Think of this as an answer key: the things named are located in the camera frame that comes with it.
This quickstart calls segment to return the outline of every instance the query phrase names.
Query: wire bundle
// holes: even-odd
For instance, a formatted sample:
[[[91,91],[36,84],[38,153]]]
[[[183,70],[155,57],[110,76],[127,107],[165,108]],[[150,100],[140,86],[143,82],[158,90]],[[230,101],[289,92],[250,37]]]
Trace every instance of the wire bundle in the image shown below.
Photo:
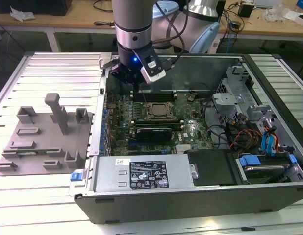
[[[265,127],[265,130],[266,131],[269,131],[270,130],[270,128],[268,127],[268,126],[266,126]],[[274,139],[275,139],[275,151],[278,153],[279,152],[279,149],[278,149],[278,147],[279,147],[279,138],[278,138],[278,136],[273,132],[273,133],[271,133],[271,135],[274,137]]]
[[[241,24],[239,29],[234,29],[234,28],[231,27],[232,20],[230,19],[230,13],[236,15],[237,17],[239,17],[241,19],[242,24]],[[229,47],[231,46],[231,48],[232,48],[233,45],[235,44],[235,42],[237,40],[238,33],[241,32],[244,29],[245,22],[244,22],[244,19],[241,16],[239,16],[237,13],[235,13],[231,10],[223,10],[222,16],[225,17],[225,19],[226,19],[226,31],[225,31],[222,39],[220,40],[219,46],[220,45],[225,45],[225,44],[223,44],[223,41],[226,40],[227,41],[227,53],[228,53],[229,52]]]
[[[249,137],[247,144],[241,145],[236,143],[237,139],[244,134]],[[243,129],[234,138],[234,142],[232,142],[232,144],[230,145],[230,149],[235,150],[237,153],[244,153],[245,151],[258,146],[260,140],[259,137],[262,137],[262,135],[258,131],[253,129]]]

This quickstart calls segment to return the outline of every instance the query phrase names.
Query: black box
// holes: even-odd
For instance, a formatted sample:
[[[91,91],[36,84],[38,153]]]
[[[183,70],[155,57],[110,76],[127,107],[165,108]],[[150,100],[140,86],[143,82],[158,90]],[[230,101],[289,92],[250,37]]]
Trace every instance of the black box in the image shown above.
[[[65,16],[71,3],[72,0],[0,0],[0,13],[10,13],[11,6],[23,12]]]
[[[255,5],[254,4],[245,4],[241,3],[240,8],[238,10],[238,15],[241,17],[250,17],[251,13],[254,9]]]

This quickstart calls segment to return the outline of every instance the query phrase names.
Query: blue plastic clip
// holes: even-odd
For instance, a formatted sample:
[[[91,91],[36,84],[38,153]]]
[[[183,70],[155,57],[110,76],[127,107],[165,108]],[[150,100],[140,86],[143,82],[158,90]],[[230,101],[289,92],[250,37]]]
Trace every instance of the blue plastic clip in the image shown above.
[[[273,145],[273,142],[274,142],[274,137],[272,135],[269,136],[268,138],[268,143],[267,143],[267,150],[266,152],[267,153],[270,153],[272,156],[274,156],[275,154],[272,152],[272,145]]]
[[[290,158],[290,161],[292,162],[292,164],[297,163],[297,159],[296,159],[296,157],[293,154],[290,154],[289,158]]]
[[[241,158],[239,158],[239,161],[241,163],[241,166],[261,165],[257,155],[244,155]]]

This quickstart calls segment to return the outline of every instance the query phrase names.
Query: paper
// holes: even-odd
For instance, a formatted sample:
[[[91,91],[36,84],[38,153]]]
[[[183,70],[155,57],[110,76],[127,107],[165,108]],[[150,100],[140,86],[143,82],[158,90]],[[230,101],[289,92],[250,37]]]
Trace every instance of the paper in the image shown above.
[[[286,19],[289,19],[289,20],[294,21],[294,19],[295,19],[297,16],[299,16],[299,15],[300,15],[299,12],[288,10],[288,11],[286,11],[286,12],[283,14],[283,17],[286,18]]]
[[[10,15],[19,21],[32,20],[35,18],[34,14],[32,12],[22,12],[22,11],[17,11],[15,9],[13,9],[12,7],[10,7],[10,8],[12,11],[10,13]]]

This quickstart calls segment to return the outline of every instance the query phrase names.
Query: red wire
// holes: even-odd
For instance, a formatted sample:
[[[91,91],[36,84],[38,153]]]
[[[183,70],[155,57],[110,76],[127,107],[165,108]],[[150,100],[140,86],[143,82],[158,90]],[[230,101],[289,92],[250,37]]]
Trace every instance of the red wire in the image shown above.
[[[236,137],[234,138],[234,141],[236,141],[236,139],[240,136],[240,134],[241,134],[242,132],[248,132],[249,130],[250,130],[250,131],[255,131],[255,130],[252,130],[252,129],[244,129],[244,130],[240,131],[240,132],[236,135]]]

